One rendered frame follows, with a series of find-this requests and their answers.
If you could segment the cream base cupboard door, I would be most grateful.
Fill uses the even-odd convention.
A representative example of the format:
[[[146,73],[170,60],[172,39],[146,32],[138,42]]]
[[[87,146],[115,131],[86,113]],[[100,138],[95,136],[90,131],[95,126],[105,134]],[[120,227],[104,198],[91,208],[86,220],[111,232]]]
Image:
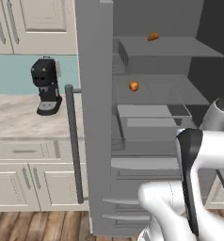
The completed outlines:
[[[24,181],[26,168],[30,190]],[[39,211],[40,205],[27,163],[0,164],[0,212]]]
[[[77,202],[72,163],[30,163],[42,211],[87,211],[88,201]],[[37,168],[41,189],[37,188],[33,168]]]

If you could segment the black coffee machine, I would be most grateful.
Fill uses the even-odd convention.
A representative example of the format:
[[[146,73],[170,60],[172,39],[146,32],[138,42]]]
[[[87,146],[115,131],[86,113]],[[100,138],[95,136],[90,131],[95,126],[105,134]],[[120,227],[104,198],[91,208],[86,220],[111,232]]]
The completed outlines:
[[[56,62],[53,58],[39,58],[31,67],[33,84],[39,89],[40,104],[37,114],[41,116],[55,115],[62,103],[59,93]]]

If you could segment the cream cupboard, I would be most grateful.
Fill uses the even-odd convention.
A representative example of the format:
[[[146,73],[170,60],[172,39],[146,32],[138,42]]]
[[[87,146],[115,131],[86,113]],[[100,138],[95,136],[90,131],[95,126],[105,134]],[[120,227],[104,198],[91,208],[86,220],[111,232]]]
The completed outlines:
[[[205,207],[208,209],[224,209],[224,169],[219,169],[216,172],[216,178]]]

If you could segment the grey fridge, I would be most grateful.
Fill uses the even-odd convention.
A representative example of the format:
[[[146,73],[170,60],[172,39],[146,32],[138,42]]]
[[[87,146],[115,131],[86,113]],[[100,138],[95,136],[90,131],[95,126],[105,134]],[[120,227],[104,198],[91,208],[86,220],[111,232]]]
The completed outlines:
[[[120,37],[192,37],[223,57],[128,56]],[[115,0],[113,16],[113,77],[129,74],[183,74],[209,104],[184,104],[192,116],[185,128],[200,128],[210,105],[224,98],[224,0]],[[118,211],[139,213],[140,185],[177,181],[174,138],[171,141],[132,142],[112,149],[111,192],[124,194]]]

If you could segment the grey fridge shelf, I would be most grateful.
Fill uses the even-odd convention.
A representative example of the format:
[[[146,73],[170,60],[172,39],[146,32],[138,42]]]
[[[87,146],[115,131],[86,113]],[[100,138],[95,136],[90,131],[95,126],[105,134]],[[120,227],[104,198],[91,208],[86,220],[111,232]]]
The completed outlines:
[[[128,56],[194,56],[223,57],[218,51],[192,37],[120,37]]]
[[[139,89],[131,91],[129,83]],[[209,104],[183,74],[129,74],[113,77],[113,100],[117,104]]]

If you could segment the grey fridge door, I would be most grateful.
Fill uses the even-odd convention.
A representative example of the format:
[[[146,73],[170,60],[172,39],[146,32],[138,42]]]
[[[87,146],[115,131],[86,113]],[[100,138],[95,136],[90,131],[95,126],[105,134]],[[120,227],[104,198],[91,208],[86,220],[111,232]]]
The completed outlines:
[[[149,217],[114,213],[114,205],[127,197],[110,191],[113,1],[75,0],[75,9],[92,230],[96,235],[134,236]]]

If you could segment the grey fridge drawer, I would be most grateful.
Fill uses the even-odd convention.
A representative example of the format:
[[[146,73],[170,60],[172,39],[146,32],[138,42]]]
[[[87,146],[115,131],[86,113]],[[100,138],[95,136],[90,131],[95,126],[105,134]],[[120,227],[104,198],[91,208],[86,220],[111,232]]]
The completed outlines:
[[[132,142],[171,141],[191,121],[183,104],[118,104],[112,115],[112,149],[122,150]]]

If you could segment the cream drawer front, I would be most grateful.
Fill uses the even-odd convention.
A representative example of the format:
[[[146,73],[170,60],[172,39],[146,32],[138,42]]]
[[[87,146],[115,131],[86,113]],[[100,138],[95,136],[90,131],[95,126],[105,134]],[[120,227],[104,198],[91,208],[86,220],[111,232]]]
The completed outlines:
[[[13,150],[37,150],[36,153],[13,153]],[[65,140],[0,141],[1,160],[56,160],[71,162],[72,147]]]

